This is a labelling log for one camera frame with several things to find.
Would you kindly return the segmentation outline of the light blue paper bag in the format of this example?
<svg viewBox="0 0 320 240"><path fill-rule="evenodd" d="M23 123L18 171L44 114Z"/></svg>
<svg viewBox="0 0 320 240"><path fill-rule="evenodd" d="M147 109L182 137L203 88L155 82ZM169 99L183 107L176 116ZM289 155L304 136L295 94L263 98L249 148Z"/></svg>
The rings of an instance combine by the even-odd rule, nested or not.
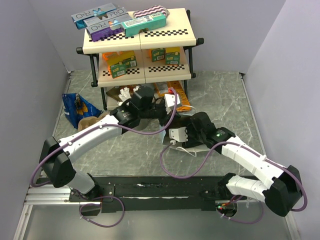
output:
<svg viewBox="0 0 320 240"><path fill-rule="evenodd" d="M165 128L165 125L169 122L171 116L172 116L172 110L173 106L170 108L165 106L165 113L166 117L163 119L159 120L159 130L163 130ZM175 117L181 117L179 118L180 120L182 117L190 117L191 115L189 114L180 114L178 113L178 110L175 113ZM197 146L187 146L187 141L189 143L191 142L191 136L187 136L187 127L186 126L168 126L164 131L159 133L160 135L160 141L163 146L167 146L169 144L172 144L169 146L169 148L180 151L180 152L185 152L188 153L189 155L193 157L197 157L197 153L201 152L207 152L209 149L203 145L197 145Z"/></svg>

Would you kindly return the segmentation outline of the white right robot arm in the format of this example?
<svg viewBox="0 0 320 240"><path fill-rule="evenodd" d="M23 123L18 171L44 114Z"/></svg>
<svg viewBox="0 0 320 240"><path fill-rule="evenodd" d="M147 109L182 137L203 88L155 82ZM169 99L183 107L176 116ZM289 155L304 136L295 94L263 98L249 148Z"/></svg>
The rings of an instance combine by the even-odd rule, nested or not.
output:
<svg viewBox="0 0 320 240"><path fill-rule="evenodd" d="M300 172L290 165L279 165L245 144L239 136L225 127L217 128L205 112L183 116L180 124L185 128L184 147L205 145L249 171L256 179L228 173L218 182L218 194L223 199L244 196L261 201L276 215L285 217L296 212L296 203L303 199L300 211L308 203L301 183Z"/></svg>

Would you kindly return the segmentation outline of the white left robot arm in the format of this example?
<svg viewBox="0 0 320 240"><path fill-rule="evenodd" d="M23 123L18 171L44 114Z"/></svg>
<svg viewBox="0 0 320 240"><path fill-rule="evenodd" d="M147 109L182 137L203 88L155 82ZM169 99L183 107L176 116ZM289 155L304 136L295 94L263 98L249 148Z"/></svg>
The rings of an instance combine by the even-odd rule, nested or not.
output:
<svg viewBox="0 0 320 240"><path fill-rule="evenodd" d="M131 98L88 128L60 140L53 136L47 138L42 147L39 168L55 188L69 186L80 191L87 201L93 201L99 195L97 183L90 174L76 170L73 162L101 143L126 132L149 135L136 130L142 119L158 119L163 127L156 133L163 132L172 123L180 102L173 88L156 100L152 88L139 87Z"/></svg>

